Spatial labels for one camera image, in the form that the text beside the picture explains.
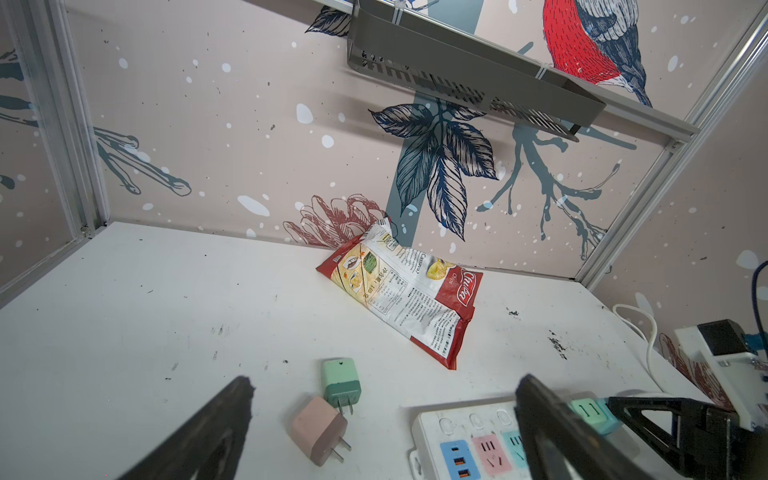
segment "red bird illustration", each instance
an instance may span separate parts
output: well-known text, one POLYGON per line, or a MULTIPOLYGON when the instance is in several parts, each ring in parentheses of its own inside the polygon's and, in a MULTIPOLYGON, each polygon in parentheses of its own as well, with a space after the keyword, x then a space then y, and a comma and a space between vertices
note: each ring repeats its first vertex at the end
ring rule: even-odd
POLYGON ((554 67, 593 84, 620 85, 649 107, 637 34, 637 0, 545 0, 554 67))

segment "green phone charger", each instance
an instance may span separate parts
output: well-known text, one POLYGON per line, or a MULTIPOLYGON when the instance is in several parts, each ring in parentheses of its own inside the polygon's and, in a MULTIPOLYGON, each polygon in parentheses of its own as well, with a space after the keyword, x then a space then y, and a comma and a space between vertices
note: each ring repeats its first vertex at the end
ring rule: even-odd
POLYGON ((360 400, 360 379, 357 376, 355 361, 335 359, 323 362, 323 398, 344 413, 343 407, 352 406, 360 400))

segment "white cable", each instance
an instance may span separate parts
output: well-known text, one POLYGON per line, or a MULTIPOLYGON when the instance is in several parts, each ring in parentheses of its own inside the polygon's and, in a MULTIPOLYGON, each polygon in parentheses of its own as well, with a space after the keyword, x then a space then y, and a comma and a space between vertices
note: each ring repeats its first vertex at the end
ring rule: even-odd
POLYGON ((652 366, 653 363, 651 363, 650 361, 651 355, 654 351, 654 343, 656 343, 656 335, 659 333, 659 327, 656 324, 656 319, 654 318, 654 316, 643 309, 639 309, 636 306, 627 305, 626 303, 617 303, 616 305, 614 305, 613 311, 615 316, 619 317, 622 322, 629 325, 635 332, 640 333, 640 336, 643 337, 643 340, 645 340, 648 343, 648 348, 645 352, 645 364, 647 365, 648 375, 650 375, 651 379, 656 383, 656 385, 659 387, 659 389, 662 392, 668 393, 664 391, 664 388, 661 386, 661 383, 659 383, 659 381, 656 379, 656 376, 654 375, 654 367, 652 366), (643 334, 642 330, 637 328, 637 326, 635 326, 632 322, 625 319, 624 317, 622 317, 616 312, 616 309, 619 307, 628 308, 629 310, 634 310, 635 312, 640 312, 646 317, 648 317, 648 319, 650 320, 650 340, 645 338, 645 335, 643 334))

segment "power outlet socket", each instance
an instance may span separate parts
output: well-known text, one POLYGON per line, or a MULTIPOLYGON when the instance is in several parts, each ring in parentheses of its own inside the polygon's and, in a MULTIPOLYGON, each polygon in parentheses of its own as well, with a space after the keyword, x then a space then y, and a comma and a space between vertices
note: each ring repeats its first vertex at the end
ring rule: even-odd
POLYGON ((464 440, 440 444, 442 456, 448 466, 451 480, 479 480, 480 471, 475 464, 469 445, 464 440))
POLYGON ((518 430, 502 433, 504 443, 507 444, 507 450, 512 454, 512 460, 519 468, 528 468, 528 460, 525 458, 525 449, 523 449, 523 438, 518 430))
POLYGON ((602 425, 608 421, 598 403, 593 399, 578 399, 571 401, 571 410, 576 412, 587 424, 592 427, 602 425))
POLYGON ((480 464, 488 475, 493 476, 512 470, 512 465, 507 455, 504 455, 502 444, 496 435, 474 437, 472 444, 478 453, 480 464))

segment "red and white snack bag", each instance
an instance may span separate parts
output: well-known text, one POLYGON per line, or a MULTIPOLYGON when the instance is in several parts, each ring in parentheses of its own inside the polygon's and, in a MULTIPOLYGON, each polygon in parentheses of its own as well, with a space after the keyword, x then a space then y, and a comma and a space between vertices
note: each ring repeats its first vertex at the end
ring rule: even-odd
POLYGON ((456 370, 482 273, 402 247, 386 218, 342 245, 317 271, 456 370))

